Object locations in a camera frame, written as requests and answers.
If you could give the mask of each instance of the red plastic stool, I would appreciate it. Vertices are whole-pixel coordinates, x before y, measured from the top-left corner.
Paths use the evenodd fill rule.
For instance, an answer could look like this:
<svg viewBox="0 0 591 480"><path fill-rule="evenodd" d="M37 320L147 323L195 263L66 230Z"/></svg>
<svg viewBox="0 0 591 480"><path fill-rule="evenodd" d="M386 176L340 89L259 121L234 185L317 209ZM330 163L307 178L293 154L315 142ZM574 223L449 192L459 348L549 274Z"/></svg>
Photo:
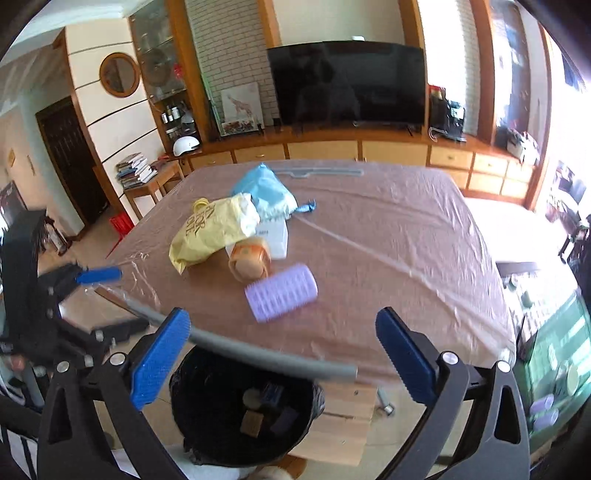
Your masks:
<svg viewBox="0 0 591 480"><path fill-rule="evenodd" d="M115 231L119 234L119 240L117 240L117 243L113 246L113 248L111 248L111 251L107 253L107 257L113 253L115 247L119 245L119 243L124 239L125 235L127 235L134 227L134 223L131 221L131 218L126 212L111 217L109 221L111 222L111 225L113 225Z"/></svg>

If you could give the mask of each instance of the round mirror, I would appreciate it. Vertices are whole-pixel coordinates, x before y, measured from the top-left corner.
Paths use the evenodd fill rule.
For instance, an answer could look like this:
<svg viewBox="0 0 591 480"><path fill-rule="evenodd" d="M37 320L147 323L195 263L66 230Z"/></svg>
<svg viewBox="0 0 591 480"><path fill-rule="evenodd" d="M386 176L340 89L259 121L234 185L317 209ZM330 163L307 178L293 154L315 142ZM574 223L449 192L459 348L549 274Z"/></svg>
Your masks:
<svg viewBox="0 0 591 480"><path fill-rule="evenodd" d="M116 97L128 97L139 85L139 67L129 55L112 53L100 64L99 77L107 92Z"/></svg>

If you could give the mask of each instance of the black appliance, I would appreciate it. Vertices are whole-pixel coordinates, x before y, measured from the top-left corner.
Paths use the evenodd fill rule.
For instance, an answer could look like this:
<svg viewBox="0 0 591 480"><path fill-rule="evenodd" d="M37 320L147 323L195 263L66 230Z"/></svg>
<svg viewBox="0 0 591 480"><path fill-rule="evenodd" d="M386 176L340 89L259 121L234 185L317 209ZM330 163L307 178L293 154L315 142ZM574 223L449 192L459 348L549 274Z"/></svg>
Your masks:
<svg viewBox="0 0 591 480"><path fill-rule="evenodd" d="M450 140L465 142L465 108L458 102L447 100L445 90L440 87L431 87L429 99L429 136L435 139L442 135Z"/></svg>
<svg viewBox="0 0 591 480"><path fill-rule="evenodd" d="M271 48L268 57L283 124L424 124L420 48L327 41Z"/></svg>

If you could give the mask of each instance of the coffee machine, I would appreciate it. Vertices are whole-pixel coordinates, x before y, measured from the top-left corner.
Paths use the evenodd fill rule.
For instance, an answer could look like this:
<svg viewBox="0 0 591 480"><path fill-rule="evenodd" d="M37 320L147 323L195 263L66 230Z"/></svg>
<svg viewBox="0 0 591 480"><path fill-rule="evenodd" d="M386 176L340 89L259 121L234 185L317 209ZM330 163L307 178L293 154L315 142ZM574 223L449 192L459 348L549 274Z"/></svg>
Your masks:
<svg viewBox="0 0 591 480"><path fill-rule="evenodd" d="M465 108L458 102L447 100L445 88L430 85L429 92L429 137L435 141L441 135L450 140L465 142Z"/></svg>

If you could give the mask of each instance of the brown tablecloth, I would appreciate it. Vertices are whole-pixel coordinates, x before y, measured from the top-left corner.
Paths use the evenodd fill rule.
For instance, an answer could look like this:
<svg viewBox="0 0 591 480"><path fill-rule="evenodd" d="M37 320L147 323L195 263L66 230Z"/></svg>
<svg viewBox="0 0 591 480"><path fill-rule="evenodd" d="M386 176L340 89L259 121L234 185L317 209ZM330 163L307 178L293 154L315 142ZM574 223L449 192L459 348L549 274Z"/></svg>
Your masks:
<svg viewBox="0 0 591 480"><path fill-rule="evenodd" d="M307 264L319 298L258 324L224 250L179 275L170 242L200 197L225 197L255 164L201 168L131 231L109 257L122 264L122 288L168 313L186 309L198 328L265 348L356 363L362 381L388 383L396 373L375 334L375 316L392 306L410 328L466 363L512 361L515 333L501 279L461 192L442 171L350 161L277 161L274 167L360 168L363 176L280 175L299 204L317 209L287 222L280 271Z"/></svg>

